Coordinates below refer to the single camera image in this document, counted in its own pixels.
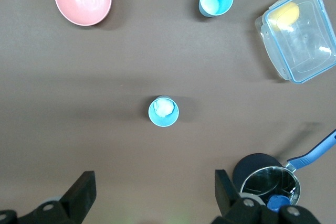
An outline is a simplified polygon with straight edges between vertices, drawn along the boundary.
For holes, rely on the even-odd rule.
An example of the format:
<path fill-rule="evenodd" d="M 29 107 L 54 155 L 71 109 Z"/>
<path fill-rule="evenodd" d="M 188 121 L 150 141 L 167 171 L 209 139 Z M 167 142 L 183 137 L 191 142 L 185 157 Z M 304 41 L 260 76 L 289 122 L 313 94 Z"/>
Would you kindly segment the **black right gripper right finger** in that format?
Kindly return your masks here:
<path fill-rule="evenodd" d="M 238 193 L 224 169 L 215 171 L 215 198 L 221 212 L 214 223 L 319 223 L 306 208 L 285 205 L 271 211 L 260 197 Z"/>

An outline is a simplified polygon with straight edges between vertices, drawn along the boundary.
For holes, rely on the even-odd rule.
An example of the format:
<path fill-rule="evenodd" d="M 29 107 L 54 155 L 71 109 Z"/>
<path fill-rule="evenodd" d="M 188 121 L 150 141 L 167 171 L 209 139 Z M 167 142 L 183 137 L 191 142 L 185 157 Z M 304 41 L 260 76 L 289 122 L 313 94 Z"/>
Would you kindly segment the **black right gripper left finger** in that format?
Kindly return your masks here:
<path fill-rule="evenodd" d="M 85 171 L 59 200 L 50 200 L 18 217 L 1 211 L 1 223 L 82 223 L 97 196 L 94 171 Z"/>

